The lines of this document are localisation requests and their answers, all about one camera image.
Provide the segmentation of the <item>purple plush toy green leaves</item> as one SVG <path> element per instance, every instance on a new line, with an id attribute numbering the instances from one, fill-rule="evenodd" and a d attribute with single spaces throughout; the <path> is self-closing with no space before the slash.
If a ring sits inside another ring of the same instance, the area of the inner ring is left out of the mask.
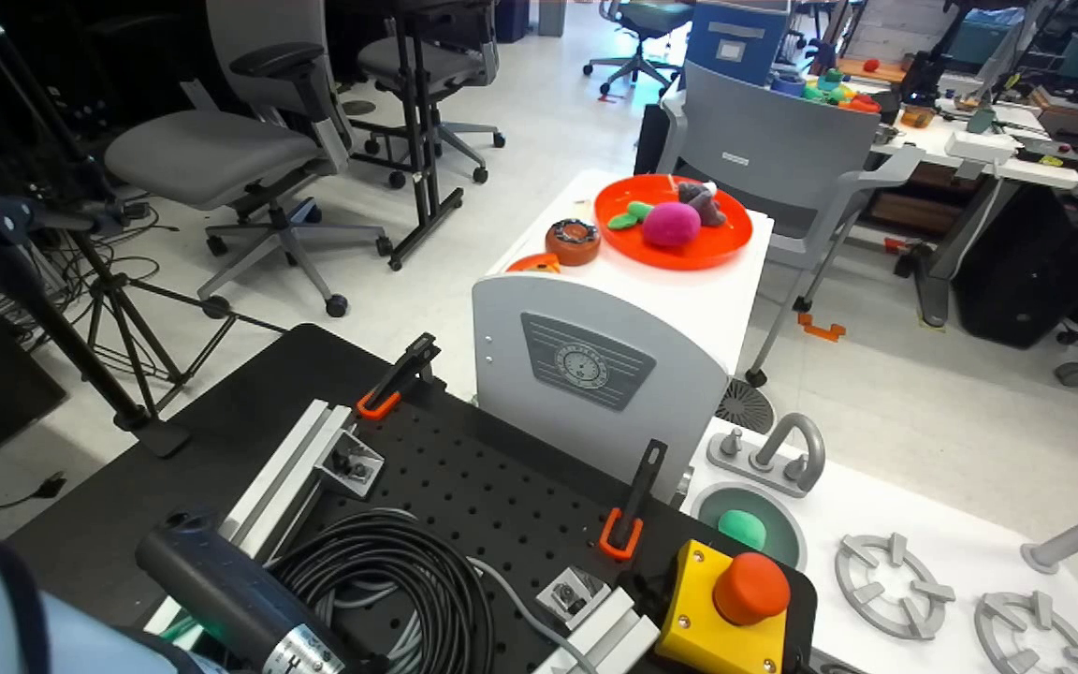
<path id="1" fill-rule="evenodd" d="M 648 248 L 682 251 L 699 234 L 699 213 L 686 201 L 627 201 L 607 219 L 610 231 L 636 231 Z"/>

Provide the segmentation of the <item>orange toy pizza slice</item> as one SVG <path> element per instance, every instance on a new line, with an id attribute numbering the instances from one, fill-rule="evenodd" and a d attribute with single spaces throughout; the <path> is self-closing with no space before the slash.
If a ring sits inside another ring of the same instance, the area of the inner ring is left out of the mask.
<path id="1" fill-rule="evenodd" d="M 561 261 L 555 254 L 522 254 L 510 261 L 510 272 L 561 272 Z"/>

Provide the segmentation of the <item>brown toy donut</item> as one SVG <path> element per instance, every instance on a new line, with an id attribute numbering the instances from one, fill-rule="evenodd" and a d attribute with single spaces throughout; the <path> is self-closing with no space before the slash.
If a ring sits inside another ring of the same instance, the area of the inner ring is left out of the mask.
<path id="1" fill-rule="evenodd" d="M 598 234 L 592 226 L 583 219 L 555 219 L 547 228 L 547 251 L 561 261 L 561 266 L 587 266 L 598 254 Z"/>

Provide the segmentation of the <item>dark grey plush toy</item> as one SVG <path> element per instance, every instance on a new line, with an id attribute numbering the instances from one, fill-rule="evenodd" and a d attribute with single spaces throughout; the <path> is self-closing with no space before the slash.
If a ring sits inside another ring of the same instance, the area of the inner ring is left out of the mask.
<path id="1" fill-rule="evenodd" d="M 677 179 L 677 201 L 699 213 L 699 226 L 718 228 L 724 217 L 713 201 L 718 186 L 709 179 Z"/>

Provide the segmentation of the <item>grey toy faucet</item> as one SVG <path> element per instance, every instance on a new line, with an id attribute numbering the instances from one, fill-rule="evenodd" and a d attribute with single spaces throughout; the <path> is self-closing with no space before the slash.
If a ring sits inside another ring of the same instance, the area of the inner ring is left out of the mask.
<path id="1" fill-rule="evenodd" d="M 706 446 L 706 459 L 778 493 L 806 498 L 826 468 L 826 443 L 809 414 L 789 412 L 767 434 L 749 428 L 723 432 Z"/>

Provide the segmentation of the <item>white toy stove sink top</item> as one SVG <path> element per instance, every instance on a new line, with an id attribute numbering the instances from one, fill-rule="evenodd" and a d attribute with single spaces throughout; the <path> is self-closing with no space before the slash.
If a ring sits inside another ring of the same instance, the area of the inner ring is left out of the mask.
<path id="1" fill-rule="evenodd" d="M 1028 570 L 1016 533 L 838 459 L 806 498 L 778 493 L 706 459 L 723 432 L 703 432 L 686 508 L 749 508 L 764 551 L 811 580 L 809 674 L 1078 674 L 1078 580 Z"/>

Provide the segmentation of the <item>left orange black clamp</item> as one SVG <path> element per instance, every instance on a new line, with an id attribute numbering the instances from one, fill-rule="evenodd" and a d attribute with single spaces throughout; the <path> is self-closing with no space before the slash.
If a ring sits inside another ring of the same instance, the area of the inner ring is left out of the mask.
<path id="1" fill-rule="evenodd" d="M 411 385 L 431 385 L 431 359 L 437 357 L 437 342 L 419 332 L 394 367 L 354 402 L 360 420 L 385 420 Z"/>

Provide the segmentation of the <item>orange round plate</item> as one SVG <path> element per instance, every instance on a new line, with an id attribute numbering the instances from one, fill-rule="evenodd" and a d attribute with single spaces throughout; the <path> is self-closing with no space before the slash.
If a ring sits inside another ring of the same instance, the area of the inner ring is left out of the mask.
<path id="1" fill-rule="evenodd" d="M 682 251 L 657 251 L 657 248 L 648 248 L 636 231 L 607 228 L 607 219 L 620 213 L 627 201 L 677 201 L 677 179 L 682 176 L 673 173 L 641 173 L 641 176 L 607 183 L 592 201 L 598 234 L 623 257 L 657 266 L 657 269 L 709 269 L 709 266 L 736 257 L 743 244 L 752 238 L 752 213 L 724 191 L 713 193 L 724 219 L 718 228 L 699 226 L 699 234 Z"/>

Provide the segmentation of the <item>right orange black clamp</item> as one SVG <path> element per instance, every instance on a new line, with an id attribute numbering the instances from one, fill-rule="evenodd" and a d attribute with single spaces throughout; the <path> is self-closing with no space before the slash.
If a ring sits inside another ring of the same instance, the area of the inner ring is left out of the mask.
<path id="1" fill-rule="evenodd" d="M 607 563 L 627 566 L 636 559 L 642 540 L 642 500 L 657 478 L 661 458 L 666 446 L 650 438 L 627 478 L 623 500 L 607 508 L 607 519 L 598 528 L 598 553 Z"/>

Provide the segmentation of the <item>black perforated breadboard table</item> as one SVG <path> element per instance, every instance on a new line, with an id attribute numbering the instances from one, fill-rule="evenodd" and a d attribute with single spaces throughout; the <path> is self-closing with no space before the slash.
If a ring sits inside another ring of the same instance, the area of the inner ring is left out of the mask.
<path id="1" fill-rule="evenodd" d="M 379 357 L 316 325 L 296 325 L 173 420 L 185 438 L 174 458 L 126 448 L 22 524 L 8 546 L 52 594 L 107 626 L 142 626 L 160 604 L 160 588 L 134 566 L 142 536 L 173 514 L 217 524 L 306 404 L 349 404 L 383 374 Z M 437 385 L 406 392 L 388 420 L 360 434 L 385 458 L 375 490 L 351 493 L 323 484 L 289 519 L 289 536 L 306 543 L 360 514 L 385 508 L 491 563 L 505 580 L 487 593 L 491 642 L 479 652 L 487 674 L 526 674 L 551 656 L 516 615 L 516 600 L 555 573 L 587 570 L 657 619 L 673 593 L 677 551 L 706 533 L 650 500 L 636 563 L 610 566 L 595 536 L 623 500 L 623 484 Z"/>

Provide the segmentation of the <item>grey plastic chair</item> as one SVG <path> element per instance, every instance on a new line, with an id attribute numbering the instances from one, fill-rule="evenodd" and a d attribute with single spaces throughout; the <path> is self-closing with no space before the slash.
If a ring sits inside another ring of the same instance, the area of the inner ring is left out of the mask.
<path id="1" fill-rule="evenodd" d="M 686 90 L 666 98 L 661 111 L 670 128 L 657 167 L 709 179 L 767 213 L 769 257 L 797 269 L 757 359 L 741 372 L 741 380 L 758 389 L 778 325 L 811 314 L 853 217 L 874 191 L 900 186 L 920 149 L 904 144 L 869 163 L 879 117 L 752 86 L 703 62 L 686 66 Z"/>

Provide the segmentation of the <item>yellow emergency stop button box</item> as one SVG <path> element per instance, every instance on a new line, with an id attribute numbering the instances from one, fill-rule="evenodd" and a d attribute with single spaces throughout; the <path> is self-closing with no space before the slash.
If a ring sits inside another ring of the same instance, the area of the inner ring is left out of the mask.
<path id="1" fill-rule="evenodd" d="M 687 540 L 653 652 L 691 674 L 786 674 L 789 575 L 767 553 Z"/>

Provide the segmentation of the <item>grey mesh office chair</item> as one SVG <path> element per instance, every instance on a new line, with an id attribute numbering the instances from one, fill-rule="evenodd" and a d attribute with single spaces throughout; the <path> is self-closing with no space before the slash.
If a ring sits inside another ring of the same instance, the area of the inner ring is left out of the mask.
<path id="1" fill-rule="evenodd" d="M 349 154 L 349 128 L 334 101 L 324 0 L 207 0 L 207 28 L 232 95 L 248 111 L 178 109 L 116 133 L 106 167 L 151 193 L 237 213 L 209 226 L 207 248 L 229 251 L 262 213 L 253 238 L 203 288 L 214 300 L 229 282 L 282 251 L 323 294 L 329 318 L 349 314 L 306 257 L 303 228 L 323 226 L 339 248 L 394 251 L 394 238 L 365 219 L 336 226 L 303 186 L 336 173 Z"/>

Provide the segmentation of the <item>blue storage bin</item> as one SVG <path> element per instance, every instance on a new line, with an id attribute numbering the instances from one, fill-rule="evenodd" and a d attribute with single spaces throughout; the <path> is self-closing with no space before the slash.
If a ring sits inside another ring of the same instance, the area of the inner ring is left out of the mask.
<path id="1" fill-rule="evenodd" d="M 687 61 L 697 66 L 757 83 L 769 77 L 786 45 L 789 0 L 697 0 Z"/>

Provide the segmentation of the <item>aluminium extrusion rail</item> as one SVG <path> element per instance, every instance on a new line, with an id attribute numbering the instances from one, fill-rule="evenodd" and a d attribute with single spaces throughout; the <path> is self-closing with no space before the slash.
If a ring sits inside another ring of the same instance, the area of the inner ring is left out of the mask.
<path id="1" fill-rule="evenodd" d="M 365 498 L 383 468 L 385 458 L 354 434 L 349 404 L 311 402 L 217 533 L 243 553 L 265 559 L 303 514 L 315 485 Z"/>

